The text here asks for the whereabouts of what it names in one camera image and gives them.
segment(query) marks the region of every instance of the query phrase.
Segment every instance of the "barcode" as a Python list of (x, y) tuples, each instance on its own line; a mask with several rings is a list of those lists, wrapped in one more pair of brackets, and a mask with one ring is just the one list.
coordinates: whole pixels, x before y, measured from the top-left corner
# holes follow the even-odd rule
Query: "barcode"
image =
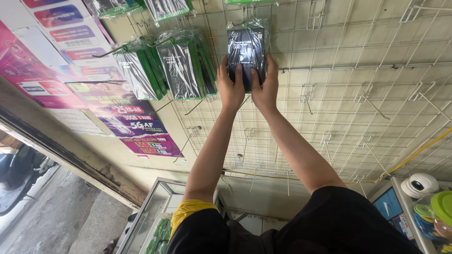
[(92, 41), (90, 39), (81, 39), (81, 40), (74, 40), (69, 42), (64, 42), (66, 46), (68, 47), (75, 47), (75, 46), (82, 46), (82, 45), (92, 45)]

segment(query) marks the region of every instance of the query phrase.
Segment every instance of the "green lid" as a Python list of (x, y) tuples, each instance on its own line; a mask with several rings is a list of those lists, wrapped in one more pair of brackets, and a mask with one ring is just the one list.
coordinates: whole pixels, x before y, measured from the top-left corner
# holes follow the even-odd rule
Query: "green lid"
[(443, 191), (430, 200), (435, 214), (447, 225), (452, 226), (452, 191)]
[(428, 205), (422, 205), (422, 204), (418, 204), (414, 206), (414, 211), (424, 217), (427, 218), (434, 218), (435, 217), (435, 213), (433, 212), (433, 209), (428, 206)]

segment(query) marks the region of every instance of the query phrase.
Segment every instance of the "forearm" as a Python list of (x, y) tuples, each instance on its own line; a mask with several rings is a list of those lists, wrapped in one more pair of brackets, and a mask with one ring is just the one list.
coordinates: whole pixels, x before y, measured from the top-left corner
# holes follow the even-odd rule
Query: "forearm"
[(264, 112), (263, 115), (282, 154), (310, 193), (323, 186), (345, 187), (331, 165), (278, 110)]
[(222, 110), (196, 159), (183, 200), (213, 202), (213, 193), (223, 169), (236, 111)]

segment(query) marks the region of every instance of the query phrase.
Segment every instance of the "yellow sleeve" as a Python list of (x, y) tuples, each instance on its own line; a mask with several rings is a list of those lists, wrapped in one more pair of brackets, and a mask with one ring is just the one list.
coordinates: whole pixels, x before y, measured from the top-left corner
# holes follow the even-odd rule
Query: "yellow sleeve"
[(198, 199), (188, 199), (185, 201), (182, 201), (179, 204), (179, 207), (177, 210), (173, 213), (173, 218), (171, 219), (171, 227), (173, 228), (171, 230), (171, 236), (173, 237), (174, 232), (176, 232), (177, 227), (180, 225), (180, 223), (185, 220), (188, 216), (196, 213), (197, 211), (208, 209), (208, 208), (215, 208), (218, 211), (218, 208), (208, 202), (204, 202)]

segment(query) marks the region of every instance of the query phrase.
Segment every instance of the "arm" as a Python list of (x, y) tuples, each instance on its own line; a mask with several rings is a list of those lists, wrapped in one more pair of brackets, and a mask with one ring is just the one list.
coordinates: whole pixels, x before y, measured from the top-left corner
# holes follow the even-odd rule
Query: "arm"
[(298, 133), (276, 108), (278, 65), (267, 54), (268, 71), (262, 86), (256, 71), (251, 71), (252, 98), (267, 120), (273, 137), (290, 167), (310, 193), (324, 186), (345, 184), (333, 167)]
[(223, 169), (232, 124), (245, 98), (242, 65), (238, 64), (235, 70), (235, 84), (228, 76), (226, 65), (227, 57), (225, 56), (217, 69), (218, 90), (223, 107), (188, 175), (183, 201), (199, 199), (205, 202), (213, 202), (213, 193)]

